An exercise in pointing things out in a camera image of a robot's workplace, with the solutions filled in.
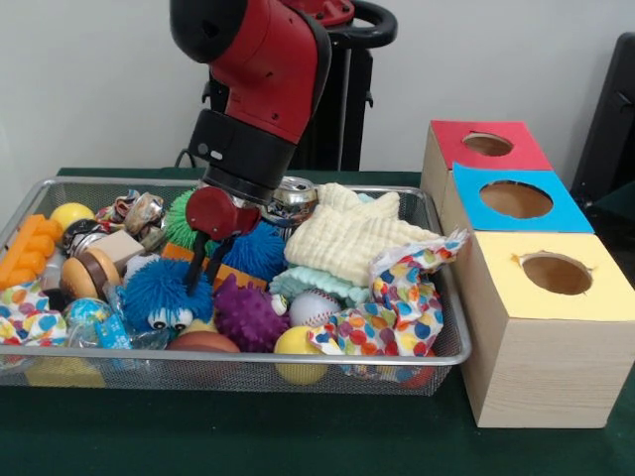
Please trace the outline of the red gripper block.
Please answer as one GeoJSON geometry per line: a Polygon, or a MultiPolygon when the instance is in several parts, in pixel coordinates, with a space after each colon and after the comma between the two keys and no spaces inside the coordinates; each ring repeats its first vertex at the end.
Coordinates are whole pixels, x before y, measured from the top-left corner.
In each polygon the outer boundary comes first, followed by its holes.
{"type": "Polygon", "coordinates": [[[189,296],[195,291],[199,280],[206,258],[208,237],[212,241],[220,241],[204,271],[208,282],[214,286],[222,261],[233,247],[232,236],[251,233],[260,219],[261,210],[257,204],[215,186],[199,188],[190,196],[186,205],[186,220],[190,228],[197,232],[193,258],[184,279],[189,296]]]}

